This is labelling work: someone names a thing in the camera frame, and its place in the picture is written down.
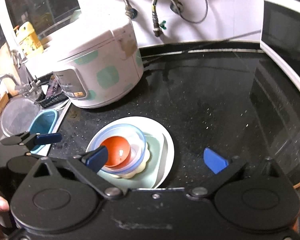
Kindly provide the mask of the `white rice cooker green spots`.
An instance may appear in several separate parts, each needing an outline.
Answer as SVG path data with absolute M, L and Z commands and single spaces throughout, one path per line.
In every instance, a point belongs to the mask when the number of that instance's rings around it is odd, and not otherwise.
M 143 76 L 132 21 L 80 16 L 57 31 L 46 51 L 52 72 L 70 101 L 98 108 L 129 93 Z

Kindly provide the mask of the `white round plate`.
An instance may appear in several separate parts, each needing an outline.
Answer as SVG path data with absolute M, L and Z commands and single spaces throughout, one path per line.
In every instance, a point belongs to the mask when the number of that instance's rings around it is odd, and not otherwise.
M 158 188 L 169 175 L 169 172 L 172 168 L 173 161 L 174 161 L 174 143 L 172 137 L 170 136 L 168 130 L 164 126 L 162 126 L 162 124 L 160 124 L 159 122 L 143 116 L 130 116 L 130 117 L 117 119 L 104 126 L 94 135 L 94 137 L 89 142 L 86 151 L 88 152 L 94 148 L 93 144 L 95 140 L 103 131 L 105 131 L 107 128 L 113 125 L 118 125 L 118 124 L 133 125 L 139 128 L 144 133 L 144 135 L 145 133 L 149 133 L 152 135 L 163 134 L 164 136 L 163 153 L 161 156 L 157 181 L 153 189 Z

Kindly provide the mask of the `blue wall valve left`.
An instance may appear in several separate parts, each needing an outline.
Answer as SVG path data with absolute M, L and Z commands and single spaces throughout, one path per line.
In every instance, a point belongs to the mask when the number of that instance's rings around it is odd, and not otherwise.
M 138 11 L 130 6 L 125 7 L 125 15 L 128 16 L 131 20 L 134 20 L 138 16 Z

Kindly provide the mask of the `white microwave oven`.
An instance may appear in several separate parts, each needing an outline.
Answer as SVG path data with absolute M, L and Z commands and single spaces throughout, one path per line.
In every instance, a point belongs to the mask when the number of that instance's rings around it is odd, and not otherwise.
M 264 0 L 260 48 L 300 92 L 300 2 Z

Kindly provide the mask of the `chrome sink faucet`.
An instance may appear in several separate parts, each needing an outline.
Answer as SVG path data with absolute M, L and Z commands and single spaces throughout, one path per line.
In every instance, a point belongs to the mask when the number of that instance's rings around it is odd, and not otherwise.
M 35 79 L 30 71 L 25 66 L 20 53 L 17 50 L 11 52 L 12 63 L 19 76 L 19 81 L 12 74 L 4 74 L 0 77 L 0 81 L 10 80 L 10 83 L 6 84 L 7 91 L 11 96 L 22 95 L 25 97 L 37 96 L 42 92 L 41 81 Z

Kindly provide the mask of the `teal plastic basin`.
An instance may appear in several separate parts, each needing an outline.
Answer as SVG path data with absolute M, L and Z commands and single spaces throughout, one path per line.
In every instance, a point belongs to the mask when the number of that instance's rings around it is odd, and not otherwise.
M 52 133 L 58 120 L 58 112 L 54 109 L 41 111 L 29 127 L 29 133 L 47 134 Z

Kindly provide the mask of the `yellow oil bottle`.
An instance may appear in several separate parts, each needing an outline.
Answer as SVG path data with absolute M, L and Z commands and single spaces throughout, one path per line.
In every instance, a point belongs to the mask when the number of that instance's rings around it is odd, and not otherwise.
M 14 28 L 17 42 L 25 57 L 32 57 L 44 51 L 43 45 L 39 40 L 33 25 L 27 21 Z

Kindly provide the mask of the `cream scalloped dish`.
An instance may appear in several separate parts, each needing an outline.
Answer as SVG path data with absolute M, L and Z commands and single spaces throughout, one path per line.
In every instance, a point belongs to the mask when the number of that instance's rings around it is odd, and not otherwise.
M 146 165 L 147 165 L 147 162 L 150 159 L 150 156 L 151 156 L 151 154 L 150 154 L 150 151 L 148 149 L 148 144 L 146 143 L 145 154 L 144 154 L 144 157 L 143 157 L 143 160 L 142 160 L 141 164 L 137 168 L 135 168 L 132 172 L 129 172 L 128 174 L 113 175 L 113 177 L 123 178 L 123 179 L 133 178 L 136 174 L 141 173 L 146 168 Z

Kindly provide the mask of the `black dish basket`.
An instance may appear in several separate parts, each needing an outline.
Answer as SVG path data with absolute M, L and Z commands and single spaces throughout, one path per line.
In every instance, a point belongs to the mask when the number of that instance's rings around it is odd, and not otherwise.
M 40 105 L 42 108 L 46 109 L 64 102 L 65 100 L 68 100 L 68 97 L 61 89 L 55 76 L 51 75 L 49 82 L 47 83 L 47 91 L 41 92 L 34 104 Z

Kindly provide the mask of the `orange plastic bowl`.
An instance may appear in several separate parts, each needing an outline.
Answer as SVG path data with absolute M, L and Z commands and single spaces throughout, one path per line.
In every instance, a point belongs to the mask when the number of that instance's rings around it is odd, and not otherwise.
M 130 155 L 130 144 L 124 137 L 108 137 L 102 141 L 101 146 L 105 146 L 108 151 L 106 167 L 121 165 Z

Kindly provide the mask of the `pale green square plate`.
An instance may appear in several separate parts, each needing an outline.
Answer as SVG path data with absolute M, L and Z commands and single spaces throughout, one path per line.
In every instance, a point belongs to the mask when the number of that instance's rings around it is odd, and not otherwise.
M 102 170 L 100 170 L 97 174 L 122 191 L 126 189 L 154 188 L 159 173 L 161 156 L 163 153 L 164 136 L 163 134 L 152 135 L 149 133 L 145 133 L 145 138 L 148 144 L 150 158 L 147 161 L 146 167 L 142 172 L 137 173 L 130 179 L 115 178 L 111 174 L 103 172 Z

